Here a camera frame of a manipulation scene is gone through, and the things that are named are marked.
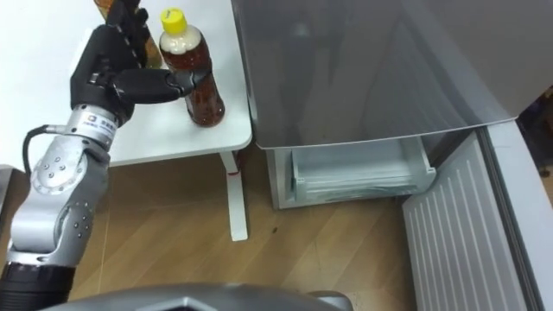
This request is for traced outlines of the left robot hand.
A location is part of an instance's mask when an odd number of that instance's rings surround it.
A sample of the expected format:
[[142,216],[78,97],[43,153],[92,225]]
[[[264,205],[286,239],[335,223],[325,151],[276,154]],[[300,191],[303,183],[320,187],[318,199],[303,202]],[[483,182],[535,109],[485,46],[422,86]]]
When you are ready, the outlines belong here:
[[212,73],[207,67],[178,73],[147,68],[148,17],[138,1],[112,3],[105,23],[92,31],[71,76],[73,109],[97,106],[123,125],[136,105],[184,98]]

